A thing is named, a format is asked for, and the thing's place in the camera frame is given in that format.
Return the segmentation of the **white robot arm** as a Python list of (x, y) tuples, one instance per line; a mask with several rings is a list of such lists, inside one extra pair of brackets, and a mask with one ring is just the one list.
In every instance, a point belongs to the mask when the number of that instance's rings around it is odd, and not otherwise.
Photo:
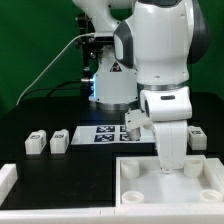
[(92, 23), (99, 48), (89, 102), (124, 109), (133, 141), (153, 132), (162, 170), (181, 169), (192, 117), (187, 66), (200, 60), (210, 33), (199, 0), (72, 0)]

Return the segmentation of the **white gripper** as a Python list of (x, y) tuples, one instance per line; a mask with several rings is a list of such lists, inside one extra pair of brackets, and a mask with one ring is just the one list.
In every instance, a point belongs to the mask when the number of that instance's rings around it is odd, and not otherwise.
[(154, 136), (162, 172), (181, 169), (187, 150), (187, 121), (155, 122)]

